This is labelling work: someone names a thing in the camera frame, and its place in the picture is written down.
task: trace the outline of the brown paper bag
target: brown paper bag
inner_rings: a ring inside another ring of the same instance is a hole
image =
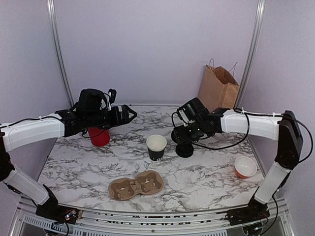
[[[198,98],[212,112],[217,107],[234,108],[239,85],[223,67],[206,65]]]

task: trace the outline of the robotic arm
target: robotic arm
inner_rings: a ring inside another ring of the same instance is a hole
[[[75,223],[78,211],[58,205],[58,200],[48,187],[37,183],[11,163],[8,152],[37,141],[86,132],[92,127],[107,130],[130,123],[137,113],[127,105],[122,105],[121,111],[116,106],[112,107],[115,98],[116,91],[113,89],[108,93],[84,89],[81,91],[79,101],[69,110],[1,124],[0,181],[11,190],[29,196],[37,205],[37,215]]]
[[[179,155],[193,149],[192,145],[203,136],[211,137],[223,132],[257,135],[278,141],[275,162],[248,206],[229,210],[226,216],[231,225],[269,217],[268,201],[285,184],[300,159],[303,138],[294,113],[249,114],[224,108],[217,108],[210,113],[198,98],[187,102],[176,113],[184,123],[180,126],[173,123],[172,139],[177,143],[176,152]]]

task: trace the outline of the marble pattern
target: marble pattern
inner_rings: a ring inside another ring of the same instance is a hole
[[[246,204],[263,180],[259,168],[255,176],[246,180],[234,173],[237,157],[245,155],[256,162],[246,141],[219,151],[195,147],[192,157],[180,158],[170,138],[171,114],[176,107],[132,108],[138,117],[130,124],[111,129],[111,141],[105,147],[95,147],[80,135],[57,140],[39,182],[50,187],[60,203],[117,211],[208,210]],[[152,161],[147,153],[146,138],[152,134],[161,134],[168,141],[159,162]],[[241,138],[238,134],[217,134],[203,143],[223,147]],[[162,191],[150,196],[136,195],[129,201],[110,199],[111,181],[134,178],[146,170],[155,170],[162,176]]]

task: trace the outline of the white wall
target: white wall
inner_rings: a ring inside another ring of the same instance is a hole
[[[118,92],[117,103],[183,104],[204,65],[241,81],[253,0],[56,0],[61,47],[74,100],[83,88]]]
[[[292,110],[315,136],[315,1],[267,1],[258,49],[242,106],[255,112]],[[310,149],[304,134],[303,154]],[[266,169],[277,143],[252,138]],[[283,188],[299,236],[314,235],[315,156],[297,166]]]
[[[57,67],[46,1],[0,1],[0,122],[47,115],[68,107]],[[37,178],[54,140],[10,153]],[[8,235],[19,195],[0,183],[0,235]]]

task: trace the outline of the black and white cup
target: black and white cup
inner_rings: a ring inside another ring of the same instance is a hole
[[[147,138],[149,157],[153,161],[158,161],[164,155],[167,141],[162,135],[154,134]]]

